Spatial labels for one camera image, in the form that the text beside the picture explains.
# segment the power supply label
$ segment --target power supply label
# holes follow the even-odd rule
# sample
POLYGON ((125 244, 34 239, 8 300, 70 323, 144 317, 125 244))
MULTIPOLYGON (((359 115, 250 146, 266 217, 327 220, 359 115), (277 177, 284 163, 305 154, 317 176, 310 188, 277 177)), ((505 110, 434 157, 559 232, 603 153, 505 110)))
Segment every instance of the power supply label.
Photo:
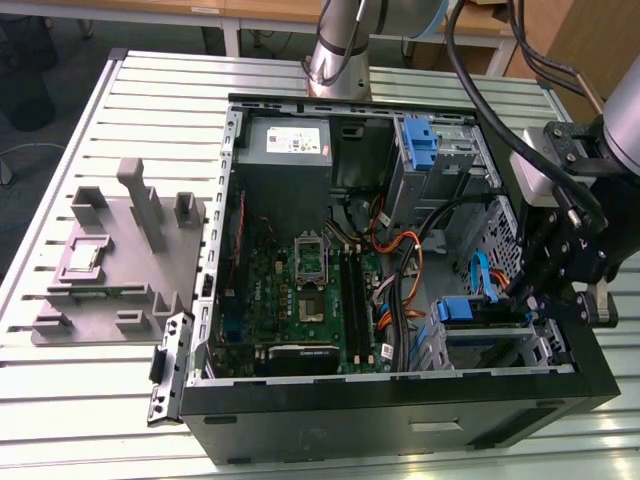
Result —
POLYGON ((267 131, 267 153, 320 154, 320 129, 271 127, 267 131))

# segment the ram slot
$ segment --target ram slot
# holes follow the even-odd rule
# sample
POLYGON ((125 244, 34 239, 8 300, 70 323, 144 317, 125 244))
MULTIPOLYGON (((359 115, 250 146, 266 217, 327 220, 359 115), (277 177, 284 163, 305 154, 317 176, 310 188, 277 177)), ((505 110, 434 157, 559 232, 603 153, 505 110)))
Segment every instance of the ram slot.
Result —
POLYGON ((366 363, 371 355, 369 319, 367 317, 367 298, 364 290, 364 275, 360 255, 351 255, 351 285, 355 311, 356 332, 358 337, 358 355, 360 362, 366 363))
POLYGON ((344 318, 344 334, 347 360, 353 362, 358 354, 358 337, 356 327, 355 305, 351 286, 351 268, 346 253, 340 254, 340 284, 342 289, 342 312, 344 318))

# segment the gray 3d-printed holder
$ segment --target gray 3d-printed holder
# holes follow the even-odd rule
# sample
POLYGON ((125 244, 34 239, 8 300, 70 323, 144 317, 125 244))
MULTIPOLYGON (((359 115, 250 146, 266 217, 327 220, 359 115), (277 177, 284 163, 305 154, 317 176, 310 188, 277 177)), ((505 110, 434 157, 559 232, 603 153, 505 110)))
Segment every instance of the gray 3d-printed holder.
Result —
POLYGON ((140 159, 122 159, 130 198, 80 187, 71 235, 33 325, 34 344, 148 341, 191 305, 204 202, 191 193, 158 198, 140 159))

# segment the aluminum extrusion table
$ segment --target aluminum extrusion table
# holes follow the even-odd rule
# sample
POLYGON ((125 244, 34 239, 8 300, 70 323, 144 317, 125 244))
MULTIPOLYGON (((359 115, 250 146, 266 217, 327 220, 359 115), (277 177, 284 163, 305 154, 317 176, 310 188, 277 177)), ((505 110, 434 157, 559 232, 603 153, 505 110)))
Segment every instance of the aluminum extrusion table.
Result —
MULTIPOLYGON (((515 131, 563 118, 554 94, 524 80, 479 77, 478 86, 515 131)), ((469 106, 446 73, 373 68, 376 101, 469 106)), ((621 321, 598 332, 622 396, 571 416, 507 450, 319 463, 216 467, 184 426, 146 426, 153 346, 36 348, 31 323, 72 225, 80 185, 121 195, 120 157, 145 161, 160 196, 216 189, 230 92, 305 94, 298 64, 128 52, 102 72, 22 246, 0 289, 0 478, 637 479, 640 472, 640 257, 610 290, 621 321)))

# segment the floor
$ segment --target floor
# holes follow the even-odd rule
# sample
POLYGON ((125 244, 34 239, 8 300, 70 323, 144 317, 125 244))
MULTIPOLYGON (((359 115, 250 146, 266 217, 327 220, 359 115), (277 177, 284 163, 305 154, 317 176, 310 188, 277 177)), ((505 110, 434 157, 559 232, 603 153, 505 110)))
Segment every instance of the floor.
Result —
MULTIPOLYGON (((197 27, 94 22, 94 35, 83 40, 74 20, 53 19, 50 30, 59 61, 44 74, 49 94, 56 106, 56 118, 31 133, 19 132, 0 115, 0 156, 15 175, 10 188, 0 188, 0 281, 11 265, 29 222, 55 171, 62 150, 55 147, 25 147, 27 143, 66 145, 82 110, 114 47, 132 50, 224 55, 222 32, 197 27)), ((242 52, 246 57, 301 60, 313 52, 315 37, 306 34, 264 32, 260 47, 251 32, 243 32, 242 52)), ((373 40, 370 63, 403 67, 400 42, 373 40)))

